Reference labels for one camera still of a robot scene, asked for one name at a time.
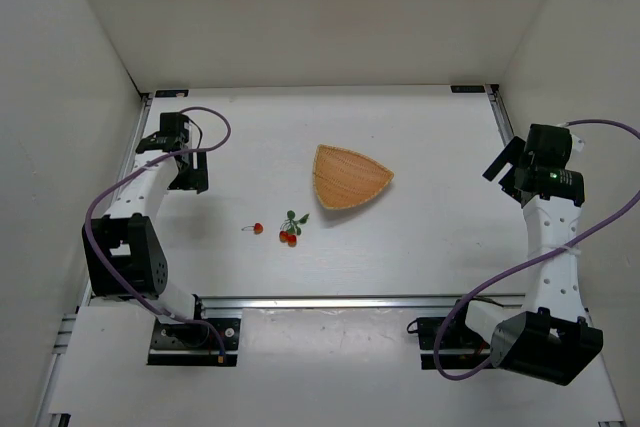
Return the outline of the single red cherry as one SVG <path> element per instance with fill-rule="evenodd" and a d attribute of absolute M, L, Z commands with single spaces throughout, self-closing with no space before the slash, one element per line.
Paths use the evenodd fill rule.
<path fill-rule="evenodd" d="M 250 231 L 250 232 L 253 232 L 256 235 L 261 234 L 263 232 L 263 230 L 264 230 L 264 227 L 259 222 L 256 222 L 253 225 L 245 226 L 245 227 L 242 228 L 242 231 Z"/>

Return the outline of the cherry pair with leaves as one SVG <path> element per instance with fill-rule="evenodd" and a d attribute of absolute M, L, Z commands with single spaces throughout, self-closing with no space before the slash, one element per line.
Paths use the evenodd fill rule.
<path fill-rule="evenodd" d="M 302 227 L 307 224 L 309 216 L 309 213 L 297 216 L 293 210 L 287 211 L 286 218 L 281 224 L 279 231 L 280 242 L 287 244 L 289 247 L 295 247 L 298 242 L 298 237 L 302 233 Z"/>

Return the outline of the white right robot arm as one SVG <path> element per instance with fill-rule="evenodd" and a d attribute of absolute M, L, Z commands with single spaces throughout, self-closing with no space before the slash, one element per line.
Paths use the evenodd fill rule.
<path fill-rule="evenodd" d="M 467 304 L 465 326 L 489 346 L 494 368 L 566 386 L 603 347 L 591 327 L 578 287 L 577 234 L 585 201 L 583 176 L 567 169 L 573 147 L 564 127 L 533 124 L 525 139 L 514 138 L 485 171 L 522 208 L 532 284 L 518 313 L 480 300 Z"/>

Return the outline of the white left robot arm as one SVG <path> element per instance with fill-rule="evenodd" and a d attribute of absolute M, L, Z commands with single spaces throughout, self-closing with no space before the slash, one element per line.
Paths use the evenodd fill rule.
<path fill-rule="evenodd" d="M 136 148 L 133 169 L 141 174 L 118 188 L 119 194 L 105 214 L 91 220 L 90 231 L 99 250 L 82 235 L 93 294 L 113 301 L 138 301 L 106 269 L 101 261 L 106 258 L 167 324 L 197 318 L 197 297 L 169 279 L 168 261 L 153 221 L 168 192 L 200 194 L 208 189 L 207 160 L 204 153 L 188 153 L 154 166 L 149 163 L 192 144 L 189 117 L 179 112 L 162 114 L 159 130 L 141 139 Z"/>

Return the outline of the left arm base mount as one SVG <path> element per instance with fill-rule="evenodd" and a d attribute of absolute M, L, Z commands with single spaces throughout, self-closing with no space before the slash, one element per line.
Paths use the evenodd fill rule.
<path fill-rule="evenodd" d="M 219 353 L 219 342 L 204 326 L 165 324 L 156 320 L 149 342 L 147 364 L 170 367 L 235 367 L 241 337 L 239 311 L 206 319 L 219 334 L 225 355 Z"/>

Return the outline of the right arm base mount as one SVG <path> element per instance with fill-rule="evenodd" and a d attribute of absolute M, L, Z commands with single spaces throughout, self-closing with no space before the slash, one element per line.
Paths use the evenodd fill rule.
<path fill-rule="evenodd" d="M 471 370 L 489 358 L 489 344 L 465 324 L 467 310 L 465 306 L 456 314 L 443 335 L 439 359 L 444 370 Z M 443 316 L 418 317 L 406 327 L 418 339 L 423 371 L 436 369 L 433 347 L 443 321 Z"/>

